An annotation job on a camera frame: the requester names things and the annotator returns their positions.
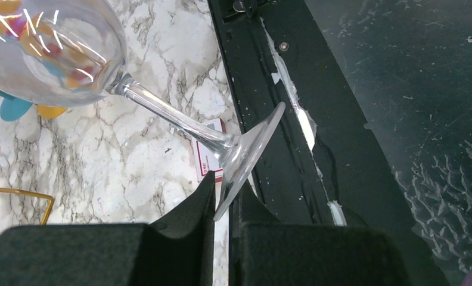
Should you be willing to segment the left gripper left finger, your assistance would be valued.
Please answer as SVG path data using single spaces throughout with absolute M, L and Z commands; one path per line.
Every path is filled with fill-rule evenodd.
M 17 226 L 0 285 L 211 285 L 215 174 L 153 223 Z

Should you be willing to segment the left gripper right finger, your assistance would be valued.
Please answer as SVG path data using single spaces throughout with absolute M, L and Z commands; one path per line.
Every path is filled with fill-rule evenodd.
M 369 228 L 284 223 L 245 183 L 232 205 L 230 285 L 410 285 L 390 238 Z

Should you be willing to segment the yellow wine glass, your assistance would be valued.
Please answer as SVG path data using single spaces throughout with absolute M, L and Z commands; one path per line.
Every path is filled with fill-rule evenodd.
M 47 105 L 37 105 L 37 112 L 43 119 L 54 119 L 65 113 L 66 107 L 52 107 Z

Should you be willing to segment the blue wine glass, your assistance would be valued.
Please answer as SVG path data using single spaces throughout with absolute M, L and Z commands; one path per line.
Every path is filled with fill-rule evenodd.
M 23 116 L 31 107 L 32 103 L 16 98 L 0 90 L 3 101 L 0 106 L 0 117 L 6 122 L 13 122 Z

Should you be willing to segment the clear wine glass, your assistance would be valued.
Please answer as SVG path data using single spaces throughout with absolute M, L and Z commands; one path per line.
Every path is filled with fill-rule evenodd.
M 51 107 L 121 95 L 203 144 L 223 168 L 219 220 L 279 125 L 285 104 L 250 131 L 213 130 L 174 109 L 127 71 L 122 25 L 107 1 L 0 1 L 0 91 Z

